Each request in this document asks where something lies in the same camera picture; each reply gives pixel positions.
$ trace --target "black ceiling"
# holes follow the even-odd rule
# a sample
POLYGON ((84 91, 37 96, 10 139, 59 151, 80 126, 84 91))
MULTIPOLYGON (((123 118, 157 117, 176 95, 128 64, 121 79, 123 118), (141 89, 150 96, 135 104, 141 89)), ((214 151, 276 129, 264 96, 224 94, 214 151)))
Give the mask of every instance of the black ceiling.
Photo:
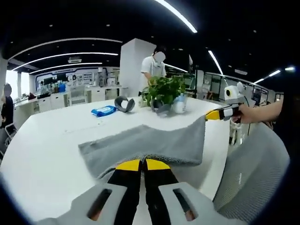
MULTIPOLYGON (((167 63, 169 56, 170 64, 180 67, 183 56, 189 53, 200 69, 218 73, 208 54, 212 50, 225 75, 252 82, 298 62, 297 9, 286 1, 166 1, 193 24, 196 34, 154 0, 8 1, 7 12, 0 14, 1 52, 9 59, 32 46, 65 38, 107 38, 123 43, 139 38, 166 45, 167 63), (248 74, 239 75, 235 69, 248 74)), ((76 52, 120 54, 121 46, 122 43, 101 40, 65 41, 31 49, 14 59, 29 62, 76 52)), ((32 66, 42 69, 67 64, 67 60, 68 57, 53 58, 32 66)), ((82 62, 98 61, 103 66, 119 66, 120 56, 82 56, 82 62)), ((8 68, 15 67, 10 63, 8 68)), ((260 85, 281 88, 276 77, 260 85)))

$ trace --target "white cabinet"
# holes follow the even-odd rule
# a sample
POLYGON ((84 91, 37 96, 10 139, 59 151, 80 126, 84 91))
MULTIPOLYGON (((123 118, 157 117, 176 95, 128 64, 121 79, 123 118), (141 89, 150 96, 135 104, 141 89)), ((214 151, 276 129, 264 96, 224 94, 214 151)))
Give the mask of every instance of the white cabinet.
POLYGON ((65 107, 64 94, 55 93, 50 96, 52 109, 61 109, 65 107))
POLYGON ((52 109, 50 97, 45 97, 38 100, 39 111, 46 112, 52 109))
POLYGON ((105 89, 100 87, 91 88, 92 102, 105 101, 105 89))

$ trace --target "white table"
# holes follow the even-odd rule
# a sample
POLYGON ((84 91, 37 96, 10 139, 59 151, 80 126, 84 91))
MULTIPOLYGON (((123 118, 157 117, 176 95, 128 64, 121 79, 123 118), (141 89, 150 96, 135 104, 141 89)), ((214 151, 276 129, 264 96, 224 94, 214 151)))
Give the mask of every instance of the white table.
MULTIPOLYGON (((32 115, 9 145, 0 167, 1 175, 23 211, 37 221, 58 217, 70 209, 71 201, 96 184, 79 153, 78 144, 148 125, 174 130, 193 123, 217 104, 189 98, 187 112, 160 118, 150 108, 134 113, 116 112, 96 118, 94 108, 113 105, 112 100, 52 110, 32 115)), ((228 150, 229 121, 206 123, 202 164, 172 168, 179 181, 187 181, 213 199, 220 184, 228 150)), ((151 224, 141 185, 140 204, 134 224, 151 224)))

